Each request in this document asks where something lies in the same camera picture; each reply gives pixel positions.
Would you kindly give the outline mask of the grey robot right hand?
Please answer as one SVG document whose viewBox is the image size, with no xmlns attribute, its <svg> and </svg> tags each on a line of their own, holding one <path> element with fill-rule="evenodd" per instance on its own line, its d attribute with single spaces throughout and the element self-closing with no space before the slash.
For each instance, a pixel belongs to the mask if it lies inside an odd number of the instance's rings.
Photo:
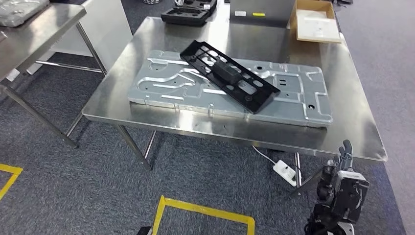
<svg viewBox="0 0 415 235">
<path fill-rule="evenodd" d="M 353 156 L 351 142 L 344 140 L 343 146 L 339 147 L 339 152 L 339 156 L 328 160 L 322 168 L 321 179 L 317 186 L 317 196 L 318 200 L 324 205 L 330 205 L 335 196 L 332 181 L 336 172 L 339 170 L 352 170 Z"/>
</svg>

